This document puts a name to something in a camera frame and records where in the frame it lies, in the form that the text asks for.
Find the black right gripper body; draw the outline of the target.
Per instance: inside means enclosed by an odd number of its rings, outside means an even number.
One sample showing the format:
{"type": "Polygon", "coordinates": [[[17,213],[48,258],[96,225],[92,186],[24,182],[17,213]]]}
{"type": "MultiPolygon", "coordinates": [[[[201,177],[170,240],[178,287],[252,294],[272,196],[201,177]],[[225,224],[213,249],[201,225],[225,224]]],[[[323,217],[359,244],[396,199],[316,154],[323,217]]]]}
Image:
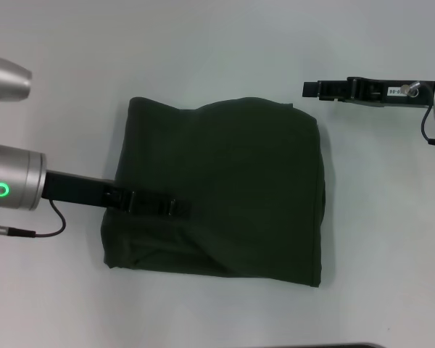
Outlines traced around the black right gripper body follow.
{"type": "Polygon", "coordinates": [[[435,81],[421,80],[421,86],[412,95],[402,93],[404,85],[414,80],[374,80],[348,77],[351,87],[348,102],[370,107],[427,107],[433,104],[435,81]]]}

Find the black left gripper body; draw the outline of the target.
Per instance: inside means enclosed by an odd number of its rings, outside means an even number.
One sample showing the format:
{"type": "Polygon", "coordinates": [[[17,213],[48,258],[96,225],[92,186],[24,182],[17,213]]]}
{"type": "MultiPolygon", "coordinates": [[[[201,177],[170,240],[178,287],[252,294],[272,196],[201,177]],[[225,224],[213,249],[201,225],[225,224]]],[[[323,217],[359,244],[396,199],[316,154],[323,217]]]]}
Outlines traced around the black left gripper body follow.
{"type": "Polygon", "coordinates": [[[41,197],[52,201],[128,212],[135,194],[116,186],[112,181],[49,171],[46,173],[41,197]]]}

